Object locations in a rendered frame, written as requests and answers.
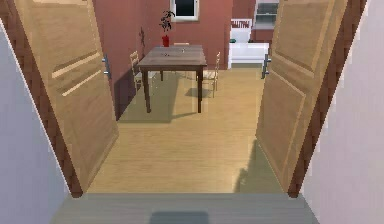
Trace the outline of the house plant in red pot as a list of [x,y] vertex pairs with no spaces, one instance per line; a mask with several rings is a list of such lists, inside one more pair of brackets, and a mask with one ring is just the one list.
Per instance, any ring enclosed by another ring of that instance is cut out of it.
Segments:
[[164,32],[164,35],[162,36],[162,42],[164,47],[168,47],[170,45],[168,32],[172,29],[171,20],[174,16],[174,12],[167,10],[163,12],[163,16],[160,19],[159,25],[162,27]]

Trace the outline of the light wooden room door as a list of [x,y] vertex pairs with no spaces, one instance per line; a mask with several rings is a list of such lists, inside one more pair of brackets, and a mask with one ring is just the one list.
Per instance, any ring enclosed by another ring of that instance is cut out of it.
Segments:
[[118,137],[92,0],[13,0],[73,174],[85,193]]
[[279,2],[256,138],[288,194],[347,2]]

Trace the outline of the white framed window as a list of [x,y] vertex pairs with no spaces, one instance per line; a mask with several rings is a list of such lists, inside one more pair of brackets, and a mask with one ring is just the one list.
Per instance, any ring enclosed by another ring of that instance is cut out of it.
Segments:
[[170,0],[170,10],[174,13],[173,22],[199,20],[199,0]]

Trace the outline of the dark brown dining table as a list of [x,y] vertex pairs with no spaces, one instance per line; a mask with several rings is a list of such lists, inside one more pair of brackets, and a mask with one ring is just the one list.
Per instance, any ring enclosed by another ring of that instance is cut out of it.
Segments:
[[154,47],[138,63],[142,72],[146,112],[151,112],[149,94],[149,71],[194,71],[197,76],[198,112],[202,112],[203,70],[207,66],[203,47],[201,45],[171,45],[169,47]]

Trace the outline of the white kitchen counter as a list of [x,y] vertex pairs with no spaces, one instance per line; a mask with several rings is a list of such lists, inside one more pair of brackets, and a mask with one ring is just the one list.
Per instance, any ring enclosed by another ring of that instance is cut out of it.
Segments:
[[263,64],[269,52],[268,43],[251,42],[252,20],[232,19],[228,68],[233,64]]

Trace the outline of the grey wall shelf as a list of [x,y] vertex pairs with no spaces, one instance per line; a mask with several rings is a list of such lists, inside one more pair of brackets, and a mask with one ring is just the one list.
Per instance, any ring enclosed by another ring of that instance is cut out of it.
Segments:
[[279,0],[257,0],[255,5],[255,29],[273,29]]

